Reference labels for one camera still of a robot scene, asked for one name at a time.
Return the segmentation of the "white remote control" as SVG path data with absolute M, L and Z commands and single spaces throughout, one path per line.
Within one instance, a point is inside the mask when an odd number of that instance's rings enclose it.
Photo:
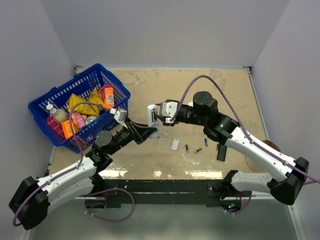
M 156 131 L 150 135 L 150 139 L 156 139 L 160 137 L 159 133 L 159 121 L 157 118 L 158 107 L 155 104 L 147 106 L 148 126 L 156 128 Z

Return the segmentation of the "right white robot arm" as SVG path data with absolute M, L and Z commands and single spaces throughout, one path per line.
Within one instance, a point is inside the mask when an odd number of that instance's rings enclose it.
M 286 205 L 293 205 L 306 182 L 309 162 L 294 159 L 268 146 L 240 127 L 240 124 L 218 109 L 218 101 L 207 91 L 194 94 L 192 105 L 168 99 L 159 105 L 159 119 L 165 126 L 178 123 L 203 127 L 212 141 L 236 150 L 260 164 L 265 173 L 231 170 L 222 181 L 223 192 L 230 197 L 238 192 L 271 194 Z

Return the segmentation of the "white battery cover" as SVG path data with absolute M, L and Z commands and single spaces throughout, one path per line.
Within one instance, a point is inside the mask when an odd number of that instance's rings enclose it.
M 171 149 L 176 151 L 178 149 L 178 146 L 179 146 L 179 139 L 175 138 L 172 142 Z

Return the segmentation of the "blue battery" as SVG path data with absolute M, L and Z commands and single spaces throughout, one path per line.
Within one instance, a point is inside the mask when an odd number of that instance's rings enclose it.
M 206 147 L 208 147 L 209 143 L 208 143 L 208 139 L 207 138 L 204 138 L 204 144 Z

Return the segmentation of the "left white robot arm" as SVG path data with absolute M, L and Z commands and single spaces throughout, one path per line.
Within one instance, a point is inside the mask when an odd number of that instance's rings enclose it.
M 104 184 L 99 181 L 99 172 L 111 163 L 111 155 L 128 143 L 140 145 L 159 132 L 158 122 L 142 124 L 125 120 L 123 127 L 115 135 L 101 131 L 91 150 L 81 155 L 76 163 L 45 177 L 25 178 L 9 201 L 14 214 L 12 224 L 30 230 L 39 225 L 50 211 L 64 203 L 83 195 L 99 196 Z

